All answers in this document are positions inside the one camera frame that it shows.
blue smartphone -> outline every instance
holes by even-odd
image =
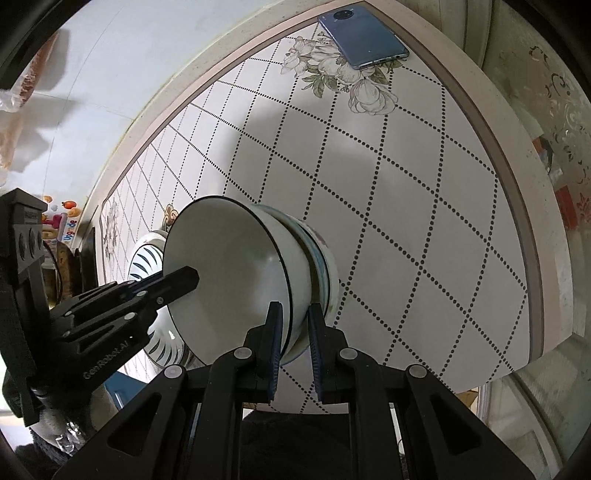
[[[396,35],[361,5],[349,5],[318,17],[318,22],[356,70],[408,57]]]

phone camera module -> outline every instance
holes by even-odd
[[[346,18],[351,18],[352,16],[353,12],[351,10],[339,10],[333,15],[335,20],[345,20]]]

silver rivet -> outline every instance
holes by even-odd
[[[425,378],[427,376],[427,369],[422,365],[411,365],[408,369],[408,373],[414,378]]]
[[[345,360],[355,360],[357,358],[357,350],[354,348],[343,348],[339,355]]]
[[[164,370],[164,376],[167,378],[178,378],[183,373],[183,369],[178,365],[170,365]]]
[[[234,356],[240,360],[245,360],[246,358],[250,358],[251,355],[252,355],[252,350],[250,350],[246,346],[241,346],[240,348],[237,348],[236,350],[234,350]]]

plastic bag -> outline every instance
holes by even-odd
[[[31,98],[53,50],[56,38],[57,32],[39,49],[10,90],[0,90],[0,110],[11,113],[18,112]]]
[[[22,115],[0,112],[0,187],[6,183],[18,137],[22,132]]]

